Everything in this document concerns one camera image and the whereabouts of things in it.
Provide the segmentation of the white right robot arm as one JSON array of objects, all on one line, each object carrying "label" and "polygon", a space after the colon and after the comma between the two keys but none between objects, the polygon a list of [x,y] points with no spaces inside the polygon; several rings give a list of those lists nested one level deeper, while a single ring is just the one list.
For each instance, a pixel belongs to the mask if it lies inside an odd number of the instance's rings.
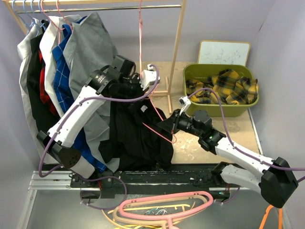
[{"label": "white right robot arm", "polygon": [[205,151],[231,160],[232,163],[219,163],[211,172],[212,182],[218,187],[227,183],[251,189],[276,208],[282,208],[298,187],[286,160],[265,157],[233,142],[213,127],[212,119],[204,110],[195,111],[189,117],[177,109],[159,122],[158,127],[171,134],[184,131],[197,136]]}]

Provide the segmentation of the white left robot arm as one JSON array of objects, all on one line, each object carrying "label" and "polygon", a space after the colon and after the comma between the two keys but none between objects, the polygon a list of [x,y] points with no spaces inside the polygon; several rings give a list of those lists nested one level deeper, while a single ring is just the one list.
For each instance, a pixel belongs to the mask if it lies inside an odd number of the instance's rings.
[{"label": "white left robot arm", "polygon": [[59,167],[80,175],[82,183],[93,187],[98,182],[97,165],[73,144],[96,111],[111,102],[135,102],[143,95],[140,80],[133,82],[135,62],[117,55],[110,65],[91,72],[77,98],[64,116],[47,131],[40,130],[37,139],[42,144],[42,156],[50,155]]}]

